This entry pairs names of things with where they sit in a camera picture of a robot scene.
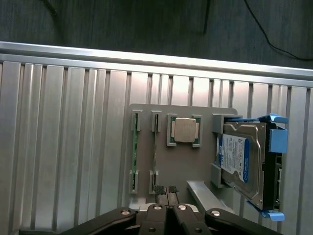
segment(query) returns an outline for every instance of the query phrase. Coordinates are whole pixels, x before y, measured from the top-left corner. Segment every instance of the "ribbed aluminum panel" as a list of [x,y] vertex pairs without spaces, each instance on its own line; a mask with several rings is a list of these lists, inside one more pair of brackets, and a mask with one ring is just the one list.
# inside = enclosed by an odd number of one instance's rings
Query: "ribbed aluminum panel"
[[311,74],[306,80],[278,73],[262,79],[253,72],[1,58],[3,234],[19,228],[64,231],[121,206],[124,114],[131,103],[233,107],[244,117],[270,112],[289,117],[281,192],[286,221],[265,220],[239,194],[230,197],[234,211],[254,222],[286,235],[312,231],[313,71],[305,71],[306,78]]

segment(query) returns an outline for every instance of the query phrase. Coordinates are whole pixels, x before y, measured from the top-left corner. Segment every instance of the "aluminum rail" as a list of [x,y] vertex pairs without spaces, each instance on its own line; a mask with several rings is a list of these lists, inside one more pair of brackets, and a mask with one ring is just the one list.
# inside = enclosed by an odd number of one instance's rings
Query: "aluminum rail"
[[230,213],[234,211],[225,206],[204,184],[203,181],[187,181],[188,188],[197,202],[199,211],[202,213],[207,212],[212,208],[221,208]]
[[288,67],[254,65],[166,55],[56,47],[22,43],[0,42],[0,54],[31,55],[60,59],[93,60],[99,62],[127,63],[162,67],[179,67],[194,70],[227,71],[233,73],[275,76],[300,80],[313,80],[313,70]]

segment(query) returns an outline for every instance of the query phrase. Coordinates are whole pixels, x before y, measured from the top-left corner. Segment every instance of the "metal plate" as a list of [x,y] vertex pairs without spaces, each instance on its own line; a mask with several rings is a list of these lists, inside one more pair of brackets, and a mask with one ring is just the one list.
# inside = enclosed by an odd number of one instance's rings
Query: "metal plate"
[[265,123],[226,122],[224,133],[249,139],[249,179],[243,182],[237,172],[222,171],[222,178],[236,191],[243,194],[251,203],[262,209],[263,177],[262,163],[265,158]]
[[[138,193],[129,194],[128,185],[124,186],[123,194],[126,201],[134,201],[136,198],[146,198],[147,203],[155,202],[155,195],[149,194],[150,182],[149,171],[153,169],[153,153],[155,134],[151,131],[152,111],[161,111],[158,120],[161,130],[156,137],[156,170],[158,184],[163,186],[177,186],[179,201],[194,204],[190,192],[187,189],[187,180],[204,181],[211,188],[210,164],[215,160],[216,136],[212,133],[213,113],[237,114],[231,108],[207,108],[169,105],[132,104],[127,113],[127,146],[124,168],[124,182],[128,182],[129,170],[132,167],[132,143],[133,132],[131,131],[132,110],[141,110],[140,132],[137,142],[137,166]],[[178,118],[190,118],[192,115],[202,115],[203,144],[194,148],[192,144],[178,142],[176,147],[168,147],[167,118],[168,114],[176,114]]]

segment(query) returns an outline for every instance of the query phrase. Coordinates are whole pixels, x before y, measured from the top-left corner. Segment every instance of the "screw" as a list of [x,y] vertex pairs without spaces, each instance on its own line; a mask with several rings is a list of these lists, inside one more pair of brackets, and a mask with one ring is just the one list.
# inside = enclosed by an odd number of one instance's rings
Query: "screw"
[[202,233],[202,229],[195,228],[195,232],[198,233],[198,234],[200,234],[200,233]]
[[178,208],[183,211],[183,210],[185,210],[187,207],[184,206],[184,205],[179,205]]
[[129,211],[122,211],[122,215],[129,215],[130,212]]
[[162,209],[162,206],[154,206],[154,209],[155,210],[160,210],[160,209]]
[[220,216],[221,213],[219,211],[211,211],[211,214],[214,216]]

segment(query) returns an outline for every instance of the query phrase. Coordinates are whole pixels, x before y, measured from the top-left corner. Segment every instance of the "black cable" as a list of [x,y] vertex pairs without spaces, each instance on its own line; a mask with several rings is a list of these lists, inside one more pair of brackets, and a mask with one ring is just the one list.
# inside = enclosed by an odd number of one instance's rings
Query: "black cable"
[[176,195],[176,199],[177,199],[178,204],[180,204],[180,203],[179,203],[179,199],[178,199],[177,192],[175,192],[175,195]]
[[59,36],[59,46],[66,46],[63,24],[60,20],[60,16],[59,16],[57,10],[54,8],[54,6],[48,0],[39,0],[39,1],[41,1],[44,4],[44,6],[47,8],[47,10],[50,12],[54,27],[56,29],[58,36]]
[[165,190],[166,190],[166,197],[167,197],[168,208],[170,208],[170,200],[168,199],[167,187],[165,187]]
[[301,58],[301,57],[298,57],[298,56],[296,56],[296,55],[294,55],[294,54],[292,54],[292,53],[290,53],[290,52],[288,52],[288,51],[286,51],[286,50],[283,50],[283,49],[281,49],[281,48],[278,48],[278,47],[274,46],[274,45],[269,41],[267,34],[265,33],[265,31],[264,31],[264,29],[262,28],[260,22],[258,21],[258,19],[257,19],[257,18],[255,17],[255,15],[254,15],[254,13],[252,12],[252,10],[251,10],[251,8],[250,8],[248,2],[247,2],[246,0],[244,0],[244,1],[245,1],[245,4],[246,4],[246,7],[248,8],[248,11],[250,12],[251,16],[254,18],[255,22],[256,22],[257,25],[259,26],[259,29],[261,30],[261,32],[263,33],[263,35],[264,35],[264,37],[265,37],[265,39],[266,39],[266,42],[269,44],[269,46],[270,46],[271,48],[273,48],[273,49],[275,49],[275,50],[278,50],[278,51],[281,51],[281,52],[283,52],[283,53],[285,53],[285,54],[288,54],[288,55],[292,56],[293,58],[295,58],[295,59],[297,59],[297,60],[313,61],[313,58]]
[[45,7],[50,11],[52,16],[57,15],[57,10],[52,6],[52,4],[48,0],[40,0],[44,3]]

